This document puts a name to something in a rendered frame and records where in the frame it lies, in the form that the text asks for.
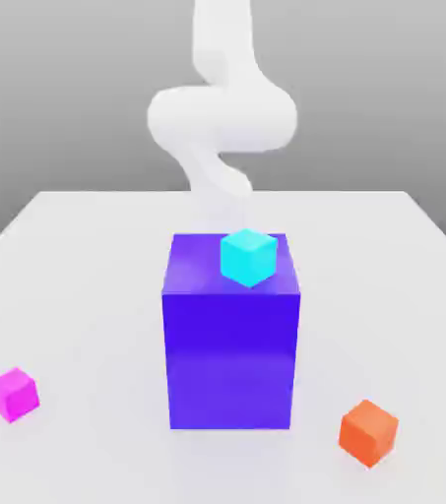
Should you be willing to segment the small cyan cube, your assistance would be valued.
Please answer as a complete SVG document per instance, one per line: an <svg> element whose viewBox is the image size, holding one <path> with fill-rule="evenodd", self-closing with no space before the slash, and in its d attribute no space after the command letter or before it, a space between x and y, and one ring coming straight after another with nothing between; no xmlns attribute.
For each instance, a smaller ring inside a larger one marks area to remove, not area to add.
<svg viewBox="0 0 446 504"><path fill-rule="evenodd" d="M253 287L276 273L278 238L252 229L226 235L221 240L221 274Z"/></svg>

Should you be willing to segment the small magenta cube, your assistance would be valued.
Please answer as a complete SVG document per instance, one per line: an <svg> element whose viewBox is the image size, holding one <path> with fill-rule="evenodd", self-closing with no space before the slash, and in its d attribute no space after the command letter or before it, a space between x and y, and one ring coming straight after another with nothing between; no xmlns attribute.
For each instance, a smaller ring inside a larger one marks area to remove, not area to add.
<svg viewBox="0 0 446 504"><path fill-rule="evenodd" d="M34 380L15 367L0 375L0 415L9 423L40 406Z"/></svg>

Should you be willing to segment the large purple box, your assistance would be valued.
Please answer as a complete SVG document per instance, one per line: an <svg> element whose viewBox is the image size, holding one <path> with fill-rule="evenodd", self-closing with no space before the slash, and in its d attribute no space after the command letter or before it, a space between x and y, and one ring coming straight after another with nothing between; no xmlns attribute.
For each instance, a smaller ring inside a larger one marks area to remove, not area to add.
<svg viewBox="0 0 446 504"><path fill-rule="evenodd" d="M162 300L173 429L290 426L300 288L287 238L253 287L221 274L221 236L172 237Z"/></svg>

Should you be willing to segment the small orange cube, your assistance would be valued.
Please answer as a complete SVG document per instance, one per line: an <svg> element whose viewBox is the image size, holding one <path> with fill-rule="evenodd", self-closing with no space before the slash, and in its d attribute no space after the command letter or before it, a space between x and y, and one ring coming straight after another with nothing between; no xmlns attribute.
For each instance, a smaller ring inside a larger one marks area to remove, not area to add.
<svg viewBox="0 0 446 504"><path fill-rule="evenodd" d="M396 417L363 400L342 417L339 445L372 468L393 449L398 425Z"/></svg>

